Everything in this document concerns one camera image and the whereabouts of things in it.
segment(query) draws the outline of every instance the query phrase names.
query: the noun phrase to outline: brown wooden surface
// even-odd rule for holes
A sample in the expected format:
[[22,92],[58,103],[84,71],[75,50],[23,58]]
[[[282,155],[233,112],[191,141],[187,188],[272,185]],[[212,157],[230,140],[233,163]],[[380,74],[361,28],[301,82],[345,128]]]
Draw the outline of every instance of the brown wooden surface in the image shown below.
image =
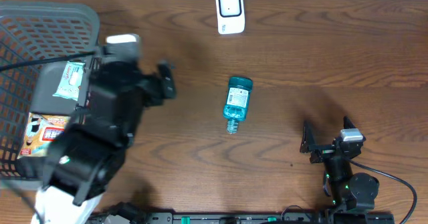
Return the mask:
[[[302,122],[313,121],[318,140],[329,143],[347,114],[367,137],[356,160],[409,181],[419,194],[410,223],[428,222],[428,0],[245,0],[245,32],[230,36],[217,33],[214,0],[21,1],[89,5],[101,39],[142,37],[144,71],[162,58],[176,66],[178,98],[144,113],[100,207],[327,205],[323,166],[299,153]],[[251,78],[254,89],[247,120],[228,135],[222,109],[233,75]],[[399,222],[410,190],[375,177],[376,210]],[[0,215],[2,223],[29,223],[31,211],[2,197]]]

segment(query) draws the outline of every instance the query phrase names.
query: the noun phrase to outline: white label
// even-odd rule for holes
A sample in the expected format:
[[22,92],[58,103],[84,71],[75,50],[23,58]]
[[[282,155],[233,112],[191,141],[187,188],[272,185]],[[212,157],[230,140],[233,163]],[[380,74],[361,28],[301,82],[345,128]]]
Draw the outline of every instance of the white label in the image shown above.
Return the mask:
[[247,107],[248,91],[240,88],[230,88],[227,103],[242,108]]

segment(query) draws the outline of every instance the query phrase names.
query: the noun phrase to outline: snack package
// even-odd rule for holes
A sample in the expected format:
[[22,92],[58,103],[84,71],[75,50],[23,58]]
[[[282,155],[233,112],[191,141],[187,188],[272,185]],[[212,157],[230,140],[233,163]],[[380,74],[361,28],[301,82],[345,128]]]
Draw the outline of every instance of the snack package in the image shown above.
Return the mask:
[[52,96],[78,101],[84,66],[84,63],[68,62],[62,73],[60,85]]
[[69,116],[29,113],[21,152],[17,158],[45,156],[49,143],[64,131],[69,119]]

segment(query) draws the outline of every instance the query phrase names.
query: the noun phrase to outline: teal bottle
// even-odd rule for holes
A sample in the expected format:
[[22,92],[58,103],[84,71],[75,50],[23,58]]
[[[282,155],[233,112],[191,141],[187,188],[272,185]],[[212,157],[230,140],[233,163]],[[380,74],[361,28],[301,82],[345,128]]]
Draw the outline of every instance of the teal bottle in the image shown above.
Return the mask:
[[229,93],[226,105],[223,109],[223,116],[228,119],[227,131],[235,134],[240,122],[247,117],[249,95],[253,90],[253,82],[242,77],[232,77],[229,80]]

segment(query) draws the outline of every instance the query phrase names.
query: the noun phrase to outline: black wire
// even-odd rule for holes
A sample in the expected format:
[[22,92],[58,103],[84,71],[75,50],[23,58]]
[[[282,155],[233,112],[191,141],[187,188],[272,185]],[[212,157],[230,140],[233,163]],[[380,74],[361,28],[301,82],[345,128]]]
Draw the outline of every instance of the black wire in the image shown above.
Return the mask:
[[358,167],[360,167],[360,168],[366,169],[366,170],[368,170],[368,171],[372,171],[372,172],[374,172],[374,173],[378,173],[378,174],[380,174],[380,175],[382,175],[382,176],[389,177],[389,178],[393,179],[394,181],[398,181],[398,182],[400,182],[401,184],[404,184],[406,187],[408,187],[408,188],[410,189],[410,191],[412,191],[412,194],[413,194],[413,203],[412,203],[412,206],[410,207],[410,210],[409,210],[409,212],[407,213],[407,215],[406,215],[406,216],[404,217],[404,219],[400,222],[400,224],[404,224],[404,223],[406,223],[406,222],[409,220],[410,216],[412,215],[413,211],[415,210],[415,208],[416,208],[416,203],[417,203],[417,194],[416,194],[416,190],[412,187],[412,185],[410,185],[407,181],[404,181],[404,180],[402,180],[402,179],[400,179],[400,178],[398,178],[398,177],[395,177],[395,176],[390,175],[390,174],[388,174],[388,173],[384,173],[383,171],[379,171],[379,170],[373,169],[373,168],[371,168],[371,167],[365,166],[365,165],[363,165],[363,164],[360,164],[360,163],[357,163],[357,162],[355,162],[355,161],[351,160],[349,157],[347,157],[347,156],[343,153],[342,147],[340,147],[340,152],[341,152],[341,155],[342,155],[343,159],[345,159],[345,160],[346,160],[346,161],[348,161],[349,163],[351,163],[351,164],[353,164],[353,165],[355,165],[355,166],[358,166]]
[[[292,208],[292,207],[297,207],[297,208],[300,208],[301,210],[303,210],[304,211],[304,209],[303,208],[301,208],[300,206],[298,206],[298,205],[290,205],[290,206],[288,206],[282,213],[281,213],[281,221],[285,221],[284,220],[284,215],[287,213],[287,211],[288,211],[288,209],[290,209],[290,208]],[[303,214],[305,214],[308,218],[309,218],[309,221],[311,221],[311,219],[310,219],[310,216],[307,214],[307,213],[303,213]]]
[[29,199],[29,197],[27,197],[24,192],[20,191],[17,187],[15,187],[13,184],[8,183],[7,181],[3,180],[3,178],[0,177],[0,181],[11,191],[13,191],[13,193],[18,196],[21,197],[21,200],[31,209],[34,211],[35,215],[37,216],[37,218],[39,219],[39,223],[40,224],[44,224],[45,222],[43,221],[43,219],[41,218],[40,213],[37,211],[37,209],[34,207],[34,204],[31,202],[31,200]]
[[17,63],[17,64],[9,64],[6,66],[0,66],[0,72],[5,71],[5,70],[11,70],[14,68],[19,68],[19,67],[33,66],[33,65],[37,65],[37,64],[48,64],[48,63],[53,63],[53,62],[74,60],[77,58],[91,56],[91,55],[94,55],[95,53],[96,52],[91,51],[88,53],[78,53],[78,54],[64,56],[64,57],[58,57],[58,58],[48,58],[48,59],[44,59],[44,60],[34,60],[34,61],[28,61],[28,62],[21,62],[21,63]]

